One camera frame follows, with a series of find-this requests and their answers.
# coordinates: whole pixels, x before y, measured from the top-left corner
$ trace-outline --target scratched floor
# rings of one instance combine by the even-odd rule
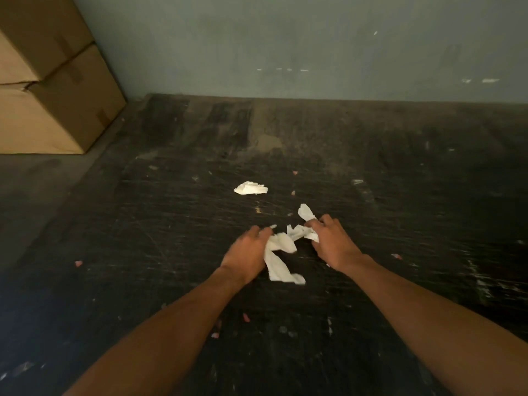
[[[0,393],[62,393],[250,225],[300,223],[300,203],[528,339],[527,128],[527,106],[146,99],[0,274]],[[245,180],[269,192],[235,194]],[[177,394],[449,394],[357,286],[298,248],[282,257],[306,286],[264,272],[244,288]]]

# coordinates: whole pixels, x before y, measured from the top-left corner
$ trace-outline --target dark floor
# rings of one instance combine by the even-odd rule
[[[528,339],[527,106],[155,95],[124,114],[86,156],[0,158],[0,394],[60,394],[251,224],[300,223],[300,203]],[[245,180],[269,192],[235,194]],[[306,286],[244,288],[179,394],[449,394],[298,247],[283,258]]]

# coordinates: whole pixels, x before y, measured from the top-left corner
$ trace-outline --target teal wall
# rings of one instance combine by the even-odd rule
[[[75,2],[129,97],[528,101],[528,0]]]

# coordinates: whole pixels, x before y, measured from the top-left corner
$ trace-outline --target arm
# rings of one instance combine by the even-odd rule
[[[163,395],[191,368],[209,331],[231,298],[264,268],[273,231],[254,226],[231,246],[204,283],[120,340],[65,393]]]
[[[457,395],[528,394],[528,344],[490,320],[430,292],[362,254],[340,222],[307,226],[317,254],[354,280],[420,361]]]

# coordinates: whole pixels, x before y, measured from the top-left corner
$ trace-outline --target forearm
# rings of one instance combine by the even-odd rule
[[[367,255],[343,272],[453,393],[528,393],[528,344],[512,333],[391,273]]]
[[[163,395],[200,352],[216,319],[243,280],[218,268],[194,290],[159,311],[105,353],[66,395]]]

